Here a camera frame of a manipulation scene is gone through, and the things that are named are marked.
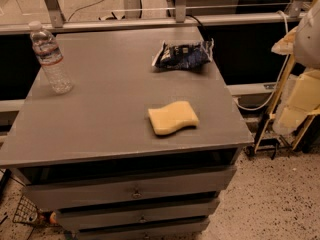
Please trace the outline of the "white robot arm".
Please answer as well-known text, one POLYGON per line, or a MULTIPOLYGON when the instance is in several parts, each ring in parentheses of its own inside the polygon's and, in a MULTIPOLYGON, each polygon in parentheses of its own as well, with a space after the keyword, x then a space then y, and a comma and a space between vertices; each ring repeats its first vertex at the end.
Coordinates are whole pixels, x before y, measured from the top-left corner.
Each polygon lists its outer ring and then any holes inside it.
POLYGON ((320 0, 315 2, 297 27, 293 54, 301 65, 320 68, 320 0))

